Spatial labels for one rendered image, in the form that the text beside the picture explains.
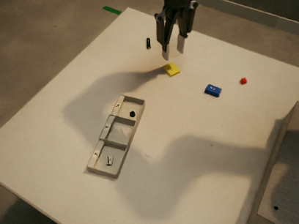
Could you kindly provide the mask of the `black hex nut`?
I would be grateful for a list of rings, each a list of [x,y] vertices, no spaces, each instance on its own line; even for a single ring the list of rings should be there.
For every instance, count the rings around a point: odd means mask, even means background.
[[[131,111],[131,112],[130,112],[130,116],[131,116],[131,117],[134,117],[135,115],[136,115],[136,114],[135,114],[134,111]]]

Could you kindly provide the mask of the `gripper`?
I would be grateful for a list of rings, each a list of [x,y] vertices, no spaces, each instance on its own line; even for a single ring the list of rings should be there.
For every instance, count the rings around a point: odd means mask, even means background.
[[[162,57],[166,61],[169,60],[169,41],[176,20],[179,28],[177,50],[183,54],[185,39],[188,38],[187,33],[192,31],[197,7],[198,3],[194,0],[164,0],[163,11],[155,13],[157,41],[162,45]]]

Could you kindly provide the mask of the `beige rack of three bins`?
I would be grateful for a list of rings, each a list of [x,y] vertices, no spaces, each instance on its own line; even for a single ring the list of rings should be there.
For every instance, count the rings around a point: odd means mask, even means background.
[[[145,106],[143,99],[123,94],[118,96],[86,165],[88,171],[119,178]],[[130,116],[131,111],[135,112],[134,117]],[[108,155],[114,156],[112,166],[106,165]]]

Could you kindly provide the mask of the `blue rectangular block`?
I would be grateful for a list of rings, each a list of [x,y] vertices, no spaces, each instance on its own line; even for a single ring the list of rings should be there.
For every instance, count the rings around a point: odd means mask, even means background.
[[[220,93],[221,93],[221,88],[218,88],[217,86],[208,84],[204,93],[210,94],[210,95],[218,98],[218,96],[220,96]]]

